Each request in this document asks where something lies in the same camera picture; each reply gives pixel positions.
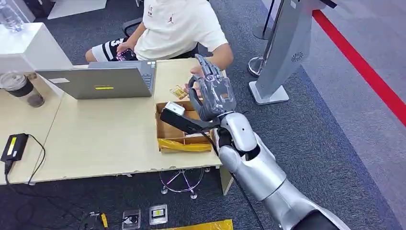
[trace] snack package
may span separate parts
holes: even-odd
[[[185,92],[185,90],[182,89],[181,86],[177,85],[174,89],[169,90],[171,93],[173,93],[179,100],[185,98],[188,93]]]

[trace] logo on t-shirt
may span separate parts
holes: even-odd
[[[152,17],[152,6],[148,6],[148,16]]]
[[[169,18],[168,23],[172,23],[172,24],[173,24],[172,17],[173,17],[173,14],[172,14],[171,17]]]

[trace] dark gray carpet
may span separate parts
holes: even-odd
[[[250,32],[252,25],[257,25],[266,16],[262,2],[211,2],[235,54],[235,61],[227,69],[227,75],[234,86],[238,110],[249,111],[246,116],[253,129],[275,154],[292,183],[318,204],[340,216],[354,230],[401,229],[303,69],[298,70],[285,84],[290,101],[267,106],[254,103],[247,87],[248,82],[254,79],[248,74],[246,65],[250,58],[263,50],[264,44]],[[109,1],[104,10],[45,23],[71,61],[83,64],[83,54],[91,46],[121,36],[120,24],[141,13],[134,9],[133,0],[115,0]],[[26,189],[25,185],[17,187]],[[221,195],[217,170],[205,174],[197,189],[197,200],[191,200],[189,194],[169,192],[162,195],[157,173],[137,174],[133,178],[119,176],[40,183],[34,188],[42,194],[68,197],[86,212],[100,208],[111,221],[118,221],[126,209],[140,207],[146,214],[150,205],[168,204],[169,223],[153,226],[152,229],[223,219],[233,219],[236,230],[258,229],[235,185],[228,196]],[[58,227],[72,220],[70,215],[61,219],[63,212],[56,211],[42,199],[15,196],[4,187],[0,188],[0,196],[2,229],[38,229],[15,220],[16,209],[27,201],[36,206],[31,218],[34,223]],[[277,229],[261,204],[255,203],[254,207],[265,229]],[[21,211],[21,219],[29,218],[27,209],[25,207]],[[79,208],[73,208],[72,212],[81,215]],[[144,215],[142,229],[150,228],[147,221]],[[78,225],[74,224],[64,229],[77,228]],[[113,225],[111,229],[118,230],[119,225]]]

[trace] metal pole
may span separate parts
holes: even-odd
[[[272,12],[272,8],[273,8],[274,4],[275,4],[275,0],[272,0],[271,7],[269,8],[269,11],[268,11],[267,20],[265,22],[264,30],[262,31],[262,36],[265,35],[265,31],[268,28],[268,22],[269,22],[269,18],[271,17],[271,12]]]
[[[269,39],[268,39],[268,43],[267,43],[267,46],[265,48],[263,56],[262,57],[254,57],[248,62],[248,70],[250,71],[251,74],[253,74],[256,77],[259,77],[259,75],[261,74],[262,68],[266,64],[269,53],[271,51],[272,43],[273,43],[273,41],[275,39],[275,31],[276,31],[277,26],[278,26],[278,22],[279,22],[279,19],[280,19],[280,15],[281,15],[281,12],[282,12],[282,7],[283,7],[284,2],[285,2],[285,0],[281,0],[281,3],[280,3],[279,8],[278,8],[278,13],[276,14],[275,22],[273,23],[272,30],[271,30],[271,33],[270,33],[270,36],[269,36]]]

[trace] desk leg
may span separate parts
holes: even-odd
[[[223,189],[223,195],[227,195],[234,179],[231,176],[230,172],[224,166],[220,166],[220,179],[221,187]]]

